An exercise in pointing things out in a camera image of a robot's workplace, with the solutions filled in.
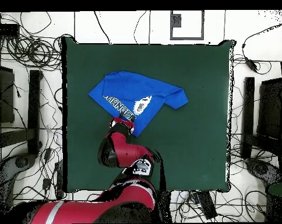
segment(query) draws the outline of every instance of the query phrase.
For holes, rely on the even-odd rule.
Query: green table surface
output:
[[[89,95],[112,71],[129,71],[184,89],[188,104],[163,105],[131,143],[156,149],[168,190],[227,191],[226,149],[230,49],[220,45],[109,45],[66,41],[68,192],[106,190],[121,169],[98,164],[112,116]],[[159,188],[156,163],[151,182]]]

